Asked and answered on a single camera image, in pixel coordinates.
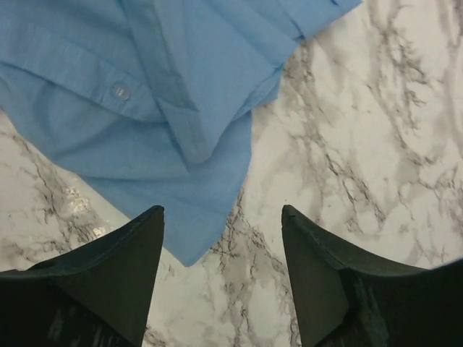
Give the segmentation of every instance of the white marble table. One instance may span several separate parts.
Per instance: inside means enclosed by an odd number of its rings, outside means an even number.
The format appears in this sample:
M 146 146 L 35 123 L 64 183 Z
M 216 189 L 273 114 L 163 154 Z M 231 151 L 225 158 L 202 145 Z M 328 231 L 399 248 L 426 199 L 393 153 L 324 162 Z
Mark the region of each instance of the white marble table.
M 255 112 L 251 169 L 223 239 L 195 266 L 163 252 L 146 346 L 298 346 L 281 242 L 292 204 L 384 257 L 463 254 L 463 2 L 367 0 L 289 60 Z M 0 270 L 127 219 L 0 115 Z

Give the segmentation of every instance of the clear button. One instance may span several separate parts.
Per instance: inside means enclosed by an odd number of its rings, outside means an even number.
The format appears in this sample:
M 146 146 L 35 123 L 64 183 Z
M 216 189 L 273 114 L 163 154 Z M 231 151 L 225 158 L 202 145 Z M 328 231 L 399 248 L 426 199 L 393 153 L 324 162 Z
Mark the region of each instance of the clear button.
M 129 100 L 130 89 L 124 83 L 114 83 L 113 94 L 121 100 Z

